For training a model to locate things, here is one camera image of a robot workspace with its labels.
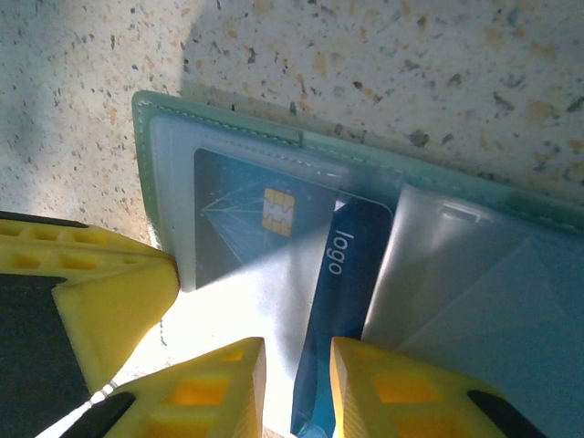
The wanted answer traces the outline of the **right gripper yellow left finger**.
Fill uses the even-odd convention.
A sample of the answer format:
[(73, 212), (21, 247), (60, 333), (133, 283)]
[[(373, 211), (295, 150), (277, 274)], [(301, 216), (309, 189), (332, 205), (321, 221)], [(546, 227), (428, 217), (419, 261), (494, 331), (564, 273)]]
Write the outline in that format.
[(260, 437), (266, 346), (241, 339), (130, 381), (79, 418), (81, 437)]

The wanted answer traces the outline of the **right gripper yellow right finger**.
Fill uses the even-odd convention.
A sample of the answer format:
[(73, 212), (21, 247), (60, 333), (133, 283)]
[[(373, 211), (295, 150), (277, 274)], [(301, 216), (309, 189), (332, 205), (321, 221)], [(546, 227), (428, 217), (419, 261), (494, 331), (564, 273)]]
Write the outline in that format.
[(330, 384), (338, 437), (540, 437), (488, 384), (335, 337)]

